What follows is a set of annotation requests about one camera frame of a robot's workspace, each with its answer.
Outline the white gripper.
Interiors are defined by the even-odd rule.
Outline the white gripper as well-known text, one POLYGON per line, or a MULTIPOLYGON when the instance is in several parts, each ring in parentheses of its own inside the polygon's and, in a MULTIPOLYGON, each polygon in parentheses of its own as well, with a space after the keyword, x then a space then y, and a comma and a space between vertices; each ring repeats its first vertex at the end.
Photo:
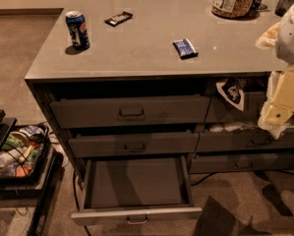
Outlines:
POLYGON ((294 114, 294 65, 282 72, 272 72, 268 78, 266 101, 258 126, 276 140, 290 126, 294 114))

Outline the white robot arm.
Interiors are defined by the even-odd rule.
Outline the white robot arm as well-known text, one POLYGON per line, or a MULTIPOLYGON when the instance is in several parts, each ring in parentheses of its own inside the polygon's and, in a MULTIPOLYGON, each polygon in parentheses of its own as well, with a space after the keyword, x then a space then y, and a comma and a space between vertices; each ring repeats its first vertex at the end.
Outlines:
POLYGON ((257 40, 256 47, 275 49, 277 58, 287 63, 284 71, 269 76, 266 102, 258 120, 258 126, 277 140, 294 114, 294 3, 280 22, 257 40))

